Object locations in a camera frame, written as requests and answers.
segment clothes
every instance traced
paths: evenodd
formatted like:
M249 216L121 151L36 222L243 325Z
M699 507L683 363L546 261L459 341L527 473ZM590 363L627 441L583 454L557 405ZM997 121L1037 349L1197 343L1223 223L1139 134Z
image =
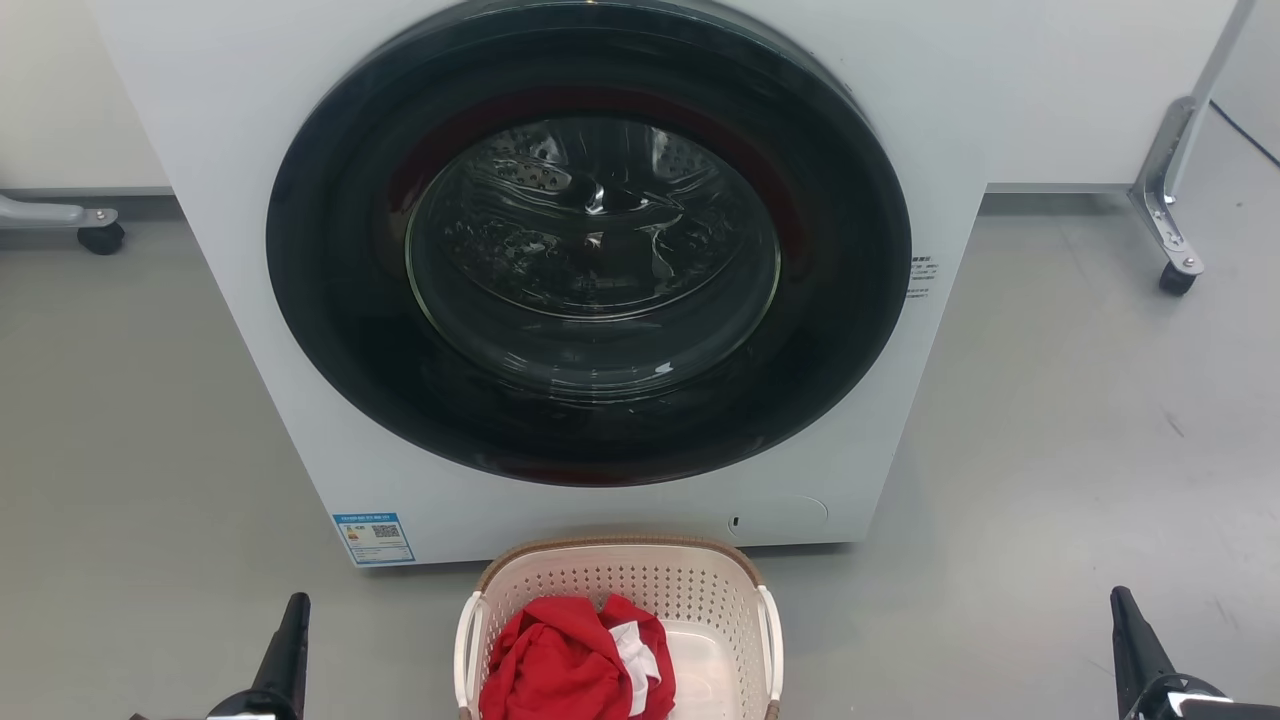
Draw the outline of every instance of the clothes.
M643 642L640 642L639 623L623 623L617 628L609 628L614 644L618 646L618 657L622 666L627 669L627 678L631 679L631 712L635 717L644 712L645 701L649 698L649 678L662 684L662 674L658 673L658 660Z
M641 720L666 720L676 706L675 670L662 623L620 596L596 615L584 597L539 597L494 641L480 691L484 720L626 720L632 683L608 628L635 623L658 678L645 675Z

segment blue label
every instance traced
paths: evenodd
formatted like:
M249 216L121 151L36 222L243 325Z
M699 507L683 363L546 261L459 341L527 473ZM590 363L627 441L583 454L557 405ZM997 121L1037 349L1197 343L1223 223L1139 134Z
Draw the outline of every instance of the blue label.
M356 565L413 562L413 550L394 512L334 515L333 521Z

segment laundry basket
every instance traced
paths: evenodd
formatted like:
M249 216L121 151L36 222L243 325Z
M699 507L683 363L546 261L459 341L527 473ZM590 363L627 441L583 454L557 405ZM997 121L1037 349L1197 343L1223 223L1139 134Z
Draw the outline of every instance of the laundry basket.
M579 596L596 609L620 594L662 620L676 673L669 720L776 720L782 628L773 596L737 550L705 539L549 541L494 560L462 609L453 691L462 720L489 676L498 633L535 597Z

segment caster wheel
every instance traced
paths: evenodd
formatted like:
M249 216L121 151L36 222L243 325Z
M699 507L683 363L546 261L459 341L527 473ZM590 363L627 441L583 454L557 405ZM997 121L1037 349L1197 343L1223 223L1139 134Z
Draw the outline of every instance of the caster wheel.
M1192 283L1196 282L1196 275L1188 275L1178 272L1172 263L1165 265L1165 272L1160 273L1160 290L1167 292L1169 295L1183 296L1187 291L1192 288Z
M111 223L100 228L79 228L76 240L93 255L115 255L124 246L124 228Z

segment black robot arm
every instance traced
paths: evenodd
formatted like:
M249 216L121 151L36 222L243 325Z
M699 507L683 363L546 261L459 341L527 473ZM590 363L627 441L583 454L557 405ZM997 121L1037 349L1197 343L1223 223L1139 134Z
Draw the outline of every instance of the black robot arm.
M1175 671L1129 588L1111 591L1111 621L1121 720L1280 720L1280 707L1233 702L1204 680Z
M284 609L280 629L271 635L253 685L218 703L207 717L271 716L275 720L302 720L307 689L307 626L311 600L293 593Z

